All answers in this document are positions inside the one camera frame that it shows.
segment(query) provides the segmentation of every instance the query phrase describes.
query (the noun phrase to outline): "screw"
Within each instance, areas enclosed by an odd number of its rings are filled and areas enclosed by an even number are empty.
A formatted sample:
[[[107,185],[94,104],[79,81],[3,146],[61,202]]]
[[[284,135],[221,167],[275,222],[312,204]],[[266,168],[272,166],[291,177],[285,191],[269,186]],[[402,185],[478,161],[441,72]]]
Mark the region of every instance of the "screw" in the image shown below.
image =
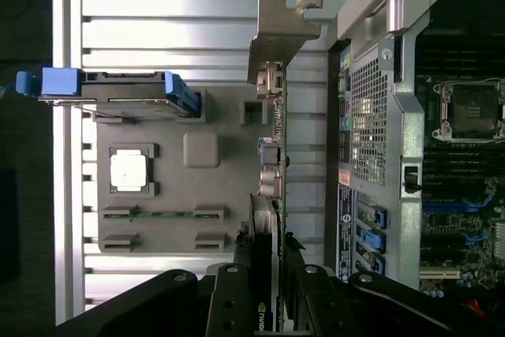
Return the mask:
[[[384,58],[385,60],[393,58],[393,52],[390,49],[383,49],[381,54],[382,58]]]
[[[317,268],[315,268],[314,266],[307,266],[305,268],[305,272],[307,272],[309,274],[315,274],[315,273],[317,273]]]
[[[372,277],[370,275],[366,275],[366,274],[360,275],[359,279],[360,279],[360,282],[363,282],[363,283],[370,283],[372,281]]]

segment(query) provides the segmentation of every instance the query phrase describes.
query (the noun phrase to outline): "circuit board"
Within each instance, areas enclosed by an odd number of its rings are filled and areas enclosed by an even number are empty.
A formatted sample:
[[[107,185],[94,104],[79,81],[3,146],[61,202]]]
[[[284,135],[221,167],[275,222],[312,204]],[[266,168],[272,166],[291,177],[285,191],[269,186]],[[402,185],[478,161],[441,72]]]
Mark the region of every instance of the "circuit board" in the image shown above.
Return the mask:
[[[425,110],[420,290],[478,298],[505,284],[503,81],[418,75]]]

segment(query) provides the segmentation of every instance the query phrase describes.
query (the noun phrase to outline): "cpu socket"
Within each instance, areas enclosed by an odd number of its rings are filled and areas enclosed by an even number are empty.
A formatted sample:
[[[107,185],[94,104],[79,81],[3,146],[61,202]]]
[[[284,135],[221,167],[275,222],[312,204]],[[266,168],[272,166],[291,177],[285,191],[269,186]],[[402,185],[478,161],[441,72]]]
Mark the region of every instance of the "cpu socket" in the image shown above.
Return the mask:
[[[440,127],[432,132],[437,140],[485,143],[505,137],[505,82],[445,82],[433,91],[440,95]]]

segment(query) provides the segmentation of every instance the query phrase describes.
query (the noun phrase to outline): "motherboard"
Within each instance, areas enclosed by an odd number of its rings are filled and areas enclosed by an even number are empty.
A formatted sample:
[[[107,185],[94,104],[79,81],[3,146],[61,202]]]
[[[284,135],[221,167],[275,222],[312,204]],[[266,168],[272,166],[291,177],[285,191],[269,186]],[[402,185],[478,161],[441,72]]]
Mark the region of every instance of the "motherboard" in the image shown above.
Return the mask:
[[[505,286],[505,79],[485,47],[418,44],[425,111],[420,290],[491,312]]]

